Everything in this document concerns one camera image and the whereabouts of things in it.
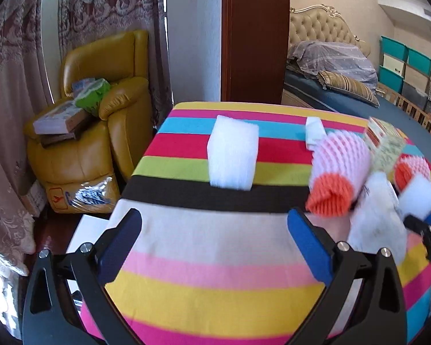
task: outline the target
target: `brown wooden door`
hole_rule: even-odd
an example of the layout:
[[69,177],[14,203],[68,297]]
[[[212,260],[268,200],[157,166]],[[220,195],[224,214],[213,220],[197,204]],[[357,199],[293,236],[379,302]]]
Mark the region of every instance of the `brown wooden door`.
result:
[[280,104],[289,0],[222,0],[222,101]]

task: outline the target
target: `gray storage box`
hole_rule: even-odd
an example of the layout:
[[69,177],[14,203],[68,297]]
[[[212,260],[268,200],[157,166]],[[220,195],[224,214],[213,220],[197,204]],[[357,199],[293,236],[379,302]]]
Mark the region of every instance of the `gray storage box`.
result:
[[421,110],[425,108],[426,102],[428,101],[428,95],[425,92],[420,91],[406,82],[404,82],[402,87],[402,96],[417,105]]

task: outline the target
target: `white cube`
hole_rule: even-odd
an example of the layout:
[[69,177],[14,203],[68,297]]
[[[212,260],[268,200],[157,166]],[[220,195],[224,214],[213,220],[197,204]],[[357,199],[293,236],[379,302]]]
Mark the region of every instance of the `white cube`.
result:
[[259,152],[258,125],[218,115],[207,148],[213,187],[252,188]]

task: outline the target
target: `white stripe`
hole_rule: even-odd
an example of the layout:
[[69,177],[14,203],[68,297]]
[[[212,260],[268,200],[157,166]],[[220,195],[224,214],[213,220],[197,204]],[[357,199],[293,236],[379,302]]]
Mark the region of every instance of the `white stripe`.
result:
[[[156,257],[207,265],[288,265],[304,263],[287,230],[287,214],[213,212],[118,201],[107,228],[129,209],[141,212],[143,230],[133,249]],[[310,221],[346,240],[348,217]]]

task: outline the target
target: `green plastic bag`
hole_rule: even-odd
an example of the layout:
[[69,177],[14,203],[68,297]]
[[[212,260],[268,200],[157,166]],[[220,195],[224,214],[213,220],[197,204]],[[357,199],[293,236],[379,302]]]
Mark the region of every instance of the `green plastic bag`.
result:
[[110,84],[107,80],[97,79],[78,94],[75,98],[75,106],[98,117],[102,98],[109,90]]

